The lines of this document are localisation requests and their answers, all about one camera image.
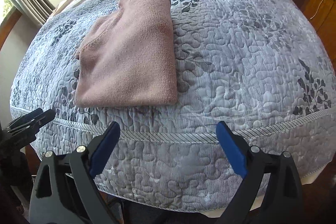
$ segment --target gray quilt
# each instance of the gray quilt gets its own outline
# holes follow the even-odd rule
[[[302,177],[331,161],[334,70],[291,0],[171,0],[178,103],[78,108],[74,52],[96,18],[116,10],[118,1],[87,0],[62,12],[29,47],[10,104],[13,118],[38,107],[56,111],[33,143],[39,157],[47,150],[70,153],[117,121],[121,139],[97,186],[192,212],[227,206],[241,182],[217,143],[218,121],[265,152],[288,150]]]

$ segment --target green foliage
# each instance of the green foliage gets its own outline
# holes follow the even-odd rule
[[[10,0],[0,0],[0,23],[12,9],[13,3]]]

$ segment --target blue rubber tip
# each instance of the blue rubber tip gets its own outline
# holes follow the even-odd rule
[[[217,139],[223,148],[234,172],[244,178],[247,175],[246,156],[241,152],[231,137],[232,131],[224,122],[216,127]]]
[[[89,174],[92,178],[103,172],[104,167],[109,160],[111,153],[118,143],[120,138],[120,127],[117,122],[110,124],[107,129],[107,134],[104,136],[103,140],[99,143],[99,146],[93,153],[91,157],[91,164],[89,169]]]

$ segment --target pink garment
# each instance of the pink garment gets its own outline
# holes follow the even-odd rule
[[[82,41],[78,107],[174,104],[177,101],[170,0],[120,0]]]

